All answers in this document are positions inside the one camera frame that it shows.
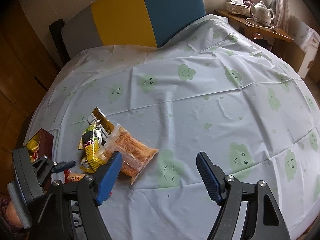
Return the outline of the yellow black snack packet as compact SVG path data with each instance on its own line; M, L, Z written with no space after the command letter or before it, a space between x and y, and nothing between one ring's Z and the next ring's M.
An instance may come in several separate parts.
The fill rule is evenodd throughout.
M87 173L94 173L105 160L98 157L100 148L106 142L101 130L100 121L94 121L83 132L78 149L83 150L85 156L81 160L80 168Z

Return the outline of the white green-patterned tablecloth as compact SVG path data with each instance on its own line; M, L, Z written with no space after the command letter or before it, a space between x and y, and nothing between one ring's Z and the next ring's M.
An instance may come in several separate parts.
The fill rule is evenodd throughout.
M283 60L205 16L159 50L107 46L69 61L27 131L80 161L93 109L158 154L100 207L113 239L206 239L219 212L196 168L204 151L240 181L268 183L291 239L319 214L319 107Z

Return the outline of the grey yellow blue chair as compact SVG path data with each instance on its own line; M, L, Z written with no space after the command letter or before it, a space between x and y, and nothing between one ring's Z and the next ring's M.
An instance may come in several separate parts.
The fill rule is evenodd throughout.
M205 16L203 0L97 0L49 31L63 64L85 49L110 45L160 48Z

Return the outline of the gold tin box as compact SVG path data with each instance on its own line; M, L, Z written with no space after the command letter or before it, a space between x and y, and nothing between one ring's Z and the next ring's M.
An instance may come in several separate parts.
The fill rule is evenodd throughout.
M44 129L39 129L34 136L27 142L30 161L33 163L43 156L52 158L54 136Z

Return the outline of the orange clear cracker bag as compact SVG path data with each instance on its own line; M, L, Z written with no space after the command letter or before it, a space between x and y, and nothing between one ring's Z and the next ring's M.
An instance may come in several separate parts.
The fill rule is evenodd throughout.
M99 158L107 162L114 152L122 155L123 164L120 171L131 178L130 185L132 185L159 149L144 145L123 126L117 124L107 142L100 148Z

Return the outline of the white teapot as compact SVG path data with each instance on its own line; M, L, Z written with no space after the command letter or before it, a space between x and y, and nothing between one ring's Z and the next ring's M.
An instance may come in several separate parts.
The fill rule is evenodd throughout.
M274 12L272 9L268 9L266 5L264 5L263 0L261 0L257 4L250 4L250 9L252 16L257 18L263 22L271 24L274 20Z

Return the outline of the wooden side table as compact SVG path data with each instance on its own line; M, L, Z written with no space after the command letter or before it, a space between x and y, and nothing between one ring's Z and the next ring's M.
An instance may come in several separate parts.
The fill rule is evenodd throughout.
M215 10L214 13L228 18L230 25L239 27L239 32L250 40L257 41L259 37L273 38L272 53L283 59L296 72L299 71L303 63L304 52L295 44L289 34L279 28L268 29L249 24L244 16L233 15L225 10Z

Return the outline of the gold brown snack packet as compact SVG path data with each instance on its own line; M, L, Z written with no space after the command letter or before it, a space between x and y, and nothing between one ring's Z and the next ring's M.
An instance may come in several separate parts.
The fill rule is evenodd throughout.
M104 115L104 113L98 108L92 111L92 113L87 118L88 123L91 125L95 121L100 122L101 131L103 132L104 136L107 138L115 128L114 124L108 120L108 118Z

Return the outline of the tissue box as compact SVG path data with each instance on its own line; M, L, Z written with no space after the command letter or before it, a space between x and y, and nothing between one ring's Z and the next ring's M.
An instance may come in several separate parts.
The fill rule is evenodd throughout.
M252 0L230 0L226 2L226 10L233 15L250 17Z

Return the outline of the red-ended cracker packet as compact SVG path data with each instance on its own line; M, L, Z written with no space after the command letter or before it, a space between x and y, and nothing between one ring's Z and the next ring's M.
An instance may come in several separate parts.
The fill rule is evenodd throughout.
M73 173L70 171L70 169L65 170L64 175L65 175L66 183L78 182L86 176L85 174L81 174L81 173Z

